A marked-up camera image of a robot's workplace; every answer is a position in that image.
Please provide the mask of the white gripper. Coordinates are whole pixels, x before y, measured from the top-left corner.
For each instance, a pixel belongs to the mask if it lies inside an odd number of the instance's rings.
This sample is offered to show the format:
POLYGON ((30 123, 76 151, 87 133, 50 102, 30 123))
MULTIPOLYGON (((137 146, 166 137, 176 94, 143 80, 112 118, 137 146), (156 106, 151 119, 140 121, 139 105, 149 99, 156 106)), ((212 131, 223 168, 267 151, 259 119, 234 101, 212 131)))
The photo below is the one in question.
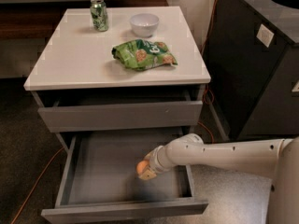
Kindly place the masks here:
POLYGON ((151 180, 157 176, 156 174, 168 172, 172 168, 171 161, 167 157, 164 147, 156 147, 144 159, 149 161, 149 167, 153 172, 149 169, 144 171, 138 176, 142 180, 151 180))

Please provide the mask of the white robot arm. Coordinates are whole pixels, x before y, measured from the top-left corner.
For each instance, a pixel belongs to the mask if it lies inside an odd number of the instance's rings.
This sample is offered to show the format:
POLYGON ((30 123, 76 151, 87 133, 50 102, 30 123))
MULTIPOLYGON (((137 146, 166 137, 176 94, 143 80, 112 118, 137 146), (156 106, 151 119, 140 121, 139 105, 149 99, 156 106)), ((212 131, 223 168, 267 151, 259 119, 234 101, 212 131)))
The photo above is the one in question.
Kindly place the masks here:
POLYGON ((150 180, 176 166, 203 164, 270 178, 268 220, 299 224, 299 138, 207 145, 189 133, 148 153, 136 166, 138 177, 150 180))

